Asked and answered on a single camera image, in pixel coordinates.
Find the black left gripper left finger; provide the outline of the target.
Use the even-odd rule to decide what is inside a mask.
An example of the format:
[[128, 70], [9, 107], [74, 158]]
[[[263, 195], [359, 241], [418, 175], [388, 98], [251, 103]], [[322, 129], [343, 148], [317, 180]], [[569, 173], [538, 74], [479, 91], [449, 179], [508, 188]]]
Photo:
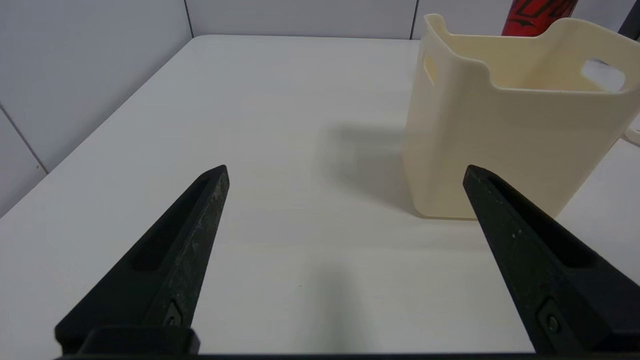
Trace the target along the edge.
[[230, 178], [202, 173], [55, 326], [64, 354], [196, 354], [192, 322]]

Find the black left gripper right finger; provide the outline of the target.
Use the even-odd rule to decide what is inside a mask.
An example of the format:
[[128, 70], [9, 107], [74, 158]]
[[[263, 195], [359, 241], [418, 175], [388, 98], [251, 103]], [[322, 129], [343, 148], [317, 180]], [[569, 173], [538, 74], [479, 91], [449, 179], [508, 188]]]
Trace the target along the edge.
[[637, 354], [640, 288], [495, 173], [462, 186], [538, 354]]

